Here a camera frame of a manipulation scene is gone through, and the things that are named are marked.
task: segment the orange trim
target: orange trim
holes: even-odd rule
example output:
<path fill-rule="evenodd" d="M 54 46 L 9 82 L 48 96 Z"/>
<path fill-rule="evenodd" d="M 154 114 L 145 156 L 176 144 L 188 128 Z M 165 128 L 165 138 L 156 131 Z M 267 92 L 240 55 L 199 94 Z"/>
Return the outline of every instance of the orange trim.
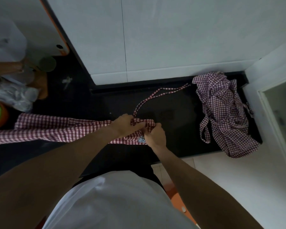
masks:
<path fill-rule="evenodd" d="M 42 4 L 42 6 L 43 6 L 44 10 L 46 11 L 47 15 L 49 16 L 49 18 L 50 18 L 51 22 L 53 23 L 54 27 L 56 28 L 56 30 L 57 30 L 59 36 L 61 37 L 61 39 L 62 39 L 63 42 L 65 43 L 66 48 L 68 49 L 68 53 L 67 53 L 65 50 L 63 50 L 63 49 L 59 49 L 61 55 L 62 55 L 62 56 L 66 56 L 67 54 L 69 54 L 70 48 L 68 47 L 67 42 L 66 42 L 64 36 L 61 34 L 61 32 L 60 32 L 60 30 L 58 29 L 57 25 L 55 24 L 54 20 L 51 18 L 51 15 L 50 15 L 49 11 L 47 10 L 47 8 L 46 8 L 45 5 L 43 4 L 43 2 L 42 2 L 41 0 L 39 0 L 39 1 L 40 1 L 40 3 Z"/>

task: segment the plastic bag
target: plastic bag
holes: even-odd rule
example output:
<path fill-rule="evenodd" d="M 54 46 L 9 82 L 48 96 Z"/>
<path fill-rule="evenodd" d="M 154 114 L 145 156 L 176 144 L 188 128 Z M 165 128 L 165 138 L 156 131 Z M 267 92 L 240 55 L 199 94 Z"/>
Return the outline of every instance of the plastic bag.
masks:
<path fill-rule="evenodd" d="M 39 90 L 11 83 L 0 77 L 0 101 L 22 112 L 29 112 L 37 100 Z"/>

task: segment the hand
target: hand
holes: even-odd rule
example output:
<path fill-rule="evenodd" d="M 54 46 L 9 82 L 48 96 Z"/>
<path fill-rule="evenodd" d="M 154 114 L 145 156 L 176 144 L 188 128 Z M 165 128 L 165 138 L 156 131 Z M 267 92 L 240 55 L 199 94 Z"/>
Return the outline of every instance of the hand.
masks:
<path fill-rule="evenodd" d="M 116 138 L 122 138 L 128 136 L 135 131 L 140 130 L 145 127 L 145 122 L 137 123 L 135 126 L 130 124 L 133 116 L 124 114 L 118 119 L 114 120 L 108 127 L 111 128 L 114 133 L 116 133 Z"/>
<path fill-rule="evenodd" d="M 156 148 L 166 148 L 166 137 L 161 123 L 156 123 L 156 127 L 149 133 L 147 128 L 142 128 L 146 144 L 153 150 Z"/>

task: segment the red checkered apron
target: red checkered apron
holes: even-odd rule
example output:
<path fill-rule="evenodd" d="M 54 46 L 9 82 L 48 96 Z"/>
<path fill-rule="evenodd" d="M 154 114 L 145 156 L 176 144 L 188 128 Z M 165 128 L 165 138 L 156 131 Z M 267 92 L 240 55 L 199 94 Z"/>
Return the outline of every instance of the red checkered apron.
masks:
<path fill-rule="evenodd" d="M 210 134 L 206 125 L 211 121 L 213 137 L 220 148 L 232 158 L 239 158 L 257 150 L 258 142 L 248 135 L 248 119 L 245 116 L 244 105 L 236 92 L 236 80 L 229 81 L 221 72 L 210 72 L 194 77 L 193 84 L 197 84 L 197 91 L 206 115 L 200 124 L 201 139 L 210 143 Z M 141 106 L 153 98 L 178 92 L 191 84 L 179 88 L 159 88 L 147 99 L 138 104 L 133 116 Z M 161 89 L 171 90 L 155 96 Z M 37 114 L 22 113 L 19 115 L 13 130 L 0 130 L 0 144 L 32 141 L 43 139 L 57 142 L 72 142 L 100 127 L 109 125 L 112 121 L 79 120 L 67 117 L 54 117 Z M 135 125 L 145 122 L 149 132 L 155 127 L 151 119 L 134 118 Z M 111 141 L 112 144 L 140 145 L 146 144 L 141 130 L 124 138 Z"/>

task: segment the black countertop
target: black countertop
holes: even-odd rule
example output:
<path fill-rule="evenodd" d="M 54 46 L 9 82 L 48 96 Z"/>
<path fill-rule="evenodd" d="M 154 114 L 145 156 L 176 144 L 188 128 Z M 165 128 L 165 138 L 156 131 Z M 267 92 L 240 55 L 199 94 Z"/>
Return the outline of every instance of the black countertop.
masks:
<path fill-rule="evenodd" d="M 57 57 L 57 68 L 48 73 L 49 96 L 34 103 L 35 114 L 72 117 L 89 120 L 114 120 L 118 116 L 132 114 L 137 104 L 160 87 L 180 87 L 191 82 L 192 77 L 166 80 L 135 82 L 95 86 L 71 53 Z M 245 103 L 241 87 L 246 84 L 243 72 L 227 73 L 228 79 L 237 79 L 238 92 Z M 72 78 L 65 88 L 63 79 Z M 178 157 L 220 151 L 211 139 L 210 144 L 200 139 L 199 124 L 204 118 L 202 104 L 195 93 L 196 85 L 179 92 L 161 96 L 146 102 L 138 111 L 137 117 L 160 122 L 167 136 L 167 147 Z M 17 118 L 15 113 L 10 124 Z M 249 134 L 262 142 L 253 119 L 249 118 Z M 36 140 L 0 145 L 0 174 L 13 166 L 55 147 L 61 142 Z M 83 175 L 99 172 L 108 165 L 118 162 L 154 164 L 159 162 L 153 151 L 146 145 L 108 144 L 91 161 Z"/>

